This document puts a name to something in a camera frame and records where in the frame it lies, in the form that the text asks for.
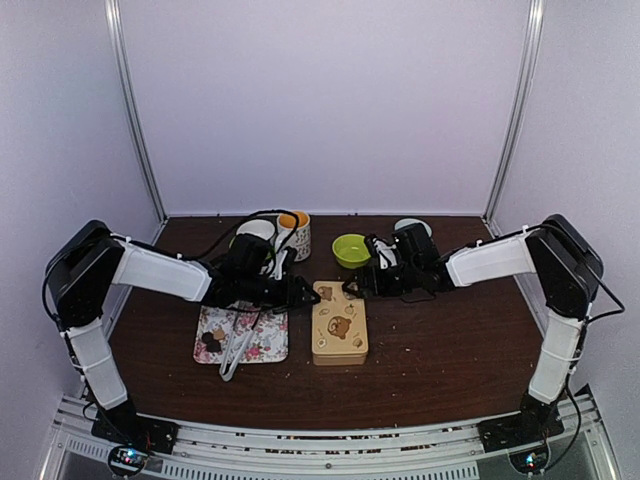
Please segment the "bear print tin lid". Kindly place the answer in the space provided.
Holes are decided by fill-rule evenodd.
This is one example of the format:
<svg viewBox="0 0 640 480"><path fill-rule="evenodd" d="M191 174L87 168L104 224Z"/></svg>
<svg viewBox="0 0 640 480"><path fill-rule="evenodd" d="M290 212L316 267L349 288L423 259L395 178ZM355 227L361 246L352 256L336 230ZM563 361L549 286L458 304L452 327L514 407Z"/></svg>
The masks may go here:
<svg viewBox="0 0 640 480"><path fill-rule="evenodd" d="M311 352L313 345L333 345L337 349L369 350L365 302L349 300L339 281L316 281L313 289L320 303L313 306Z"/></svg>

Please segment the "tan tin box base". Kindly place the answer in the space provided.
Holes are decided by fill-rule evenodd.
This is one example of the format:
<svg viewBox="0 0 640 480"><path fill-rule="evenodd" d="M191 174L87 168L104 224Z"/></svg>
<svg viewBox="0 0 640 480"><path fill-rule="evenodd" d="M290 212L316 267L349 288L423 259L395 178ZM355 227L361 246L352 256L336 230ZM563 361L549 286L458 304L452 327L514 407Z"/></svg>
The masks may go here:
<svg viewBox="0 0 640 480"><path fill-rule="evenodd" d="M333 345L313 345L312 360L316 366L358 366L368 356L367 348L337 349Z"/></svg>

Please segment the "silver metal tongs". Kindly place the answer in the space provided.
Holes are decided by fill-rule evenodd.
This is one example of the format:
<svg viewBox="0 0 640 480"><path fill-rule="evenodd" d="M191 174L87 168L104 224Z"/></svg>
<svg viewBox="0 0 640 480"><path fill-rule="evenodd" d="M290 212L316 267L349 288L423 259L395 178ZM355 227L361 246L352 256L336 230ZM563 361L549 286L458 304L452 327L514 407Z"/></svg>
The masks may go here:
<svg viewBox="0 0 640 480"><path fill-rule="evenodd" d="M220 378L224 382L230 382L233 379L236 369L244 358L245 352L254 337L258 323L258 319L254 320L243 335L239 335L236 332L236 323L232 325L218 371Z"/></svg>

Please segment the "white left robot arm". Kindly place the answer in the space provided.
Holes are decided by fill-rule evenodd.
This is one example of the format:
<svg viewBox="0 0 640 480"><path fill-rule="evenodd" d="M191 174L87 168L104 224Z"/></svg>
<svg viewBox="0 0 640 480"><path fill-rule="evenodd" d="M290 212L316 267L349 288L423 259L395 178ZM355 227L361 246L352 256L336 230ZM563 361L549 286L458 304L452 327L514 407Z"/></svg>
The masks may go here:
<svg viewBox="0 0 640 480"><path fill-rule="evenodd" d="M103 322L113 289L141 289L220 309L247 303L258 312L287 313L319 303L291 272L294 250L240 233L217 256L186 256L119 235L92 219L48 262L41 284L46 314L65 341L106 429L123 444L137 442L144 424L122 379Z"/></svg>

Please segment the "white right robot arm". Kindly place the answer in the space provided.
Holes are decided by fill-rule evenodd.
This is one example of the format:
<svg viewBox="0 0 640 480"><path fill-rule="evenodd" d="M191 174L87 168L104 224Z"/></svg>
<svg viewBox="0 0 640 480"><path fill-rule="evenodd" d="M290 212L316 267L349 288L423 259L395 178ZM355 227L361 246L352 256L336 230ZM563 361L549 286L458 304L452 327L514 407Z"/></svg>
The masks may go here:
<svg viewBox="0 0 640 480"><path fill-rule="evenodd" d="M601 257L561 214L447 253L413 222L386 241L375 235L364 244L375 263L357 268L344 281L345 293L360 298L401 297L416 290L430 295L490 280L530 276L542 295L543 340L539 358L516 413L479 423L486 448L541 442L558 435L558 401L582 353L592 305L601 289Z"/></svg>

